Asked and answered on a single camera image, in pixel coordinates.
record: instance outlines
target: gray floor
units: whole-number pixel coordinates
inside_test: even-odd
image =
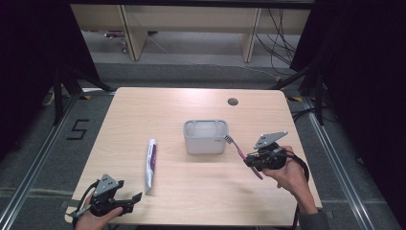
[[[112,86],[262,89],[274,84],[275,77],[287,77],[270,67],[271,60],[279,72],[293,73],[286,69],[288,66],[285,63],[272,59],[258,43],[254,48],[252,62],[244,63],[237,34],[151,34],[141,59],[135,62],[123,53],[119,38],[108,39],[103,34],[85,32],[83,36],[88,42],[101,79]],[[288,38],[293,45],[299,40],[297,36]],[[279,49],[279,52],[285,54],[283,49]],[[178,77],[177,81],[172,79],[173,75]],[[298,85],[299,82],[295,82],[287,86],[285,94],[298,96]],[[83,87],[94,86],[84,83]],[[11,229],[71,229],[70,224],[63,219],[65,209],[60,206],[63,201],[70,199],[76,188],[112,98],[99,95],[76,102]],[[292,111],[305,108],[301,102],[288,102],[288,105]],[[354,161],[357,153],[335,120],[333,111],[324,110],[324,116],[327,134],[351,184],[365,204],[375,229],[400,229],[366,169]],[[81,128],[87,129],[86,135],[79,142],[68,141],[68,137],[77,135],[71,131],[77,119],[89,119],[88,123],[81,124]],[[21,149],[10,152],[0,163],[1,209],[7,206],[13,191],[40,151],[53,120],[53,107],[44,107],[21,140]],[[308,115],[299,119],[296,127],[324,210],[328,213],[331,229],[361,229]],[[118,229],[133,227],[121,226]]]

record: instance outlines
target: human hand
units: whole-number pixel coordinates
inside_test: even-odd
[[[84,201],[84,207],[90,204],[92,195],[88,196]],[[122,207],[111,210],[108,214],[102,217],[94,216],[89,210],[86,211],[78,220],[76,230],[102,230],[103,227],[113,218],[118,216],[123,211]]]
[[[287,154],[292,154],[291,147],[283,147]],[[313,195],[308,188],[304,169],[292,158],[286,159],[286,164],[279,170],[263,169],[264,175],[274,178],[278,188],[284,188],[295,196],[302,214],[315,214],[318,212]]]

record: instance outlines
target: forearm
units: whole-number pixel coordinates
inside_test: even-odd
[[[319,211],[314,204],[313,195],[308,192],[304,194],[295,195],[296,200],[298,201],[299,210],[301,214],[317,214]]]

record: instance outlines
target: cabinet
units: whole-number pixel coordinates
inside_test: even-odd
[[[279,9],[71,5],[82,30],[124,31],[131,59],[141,57],[147,32],[240,34],[245,62],[250,62],[255,34],[277,34]],[[283,32],[301,35],[308,10],[283,10]]]

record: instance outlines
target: sleeve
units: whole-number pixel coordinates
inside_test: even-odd
[[[329,229],[327,216],[323,211],[310,215],[299,214],[299,223],[301,224],[301,229],[303,230]]]

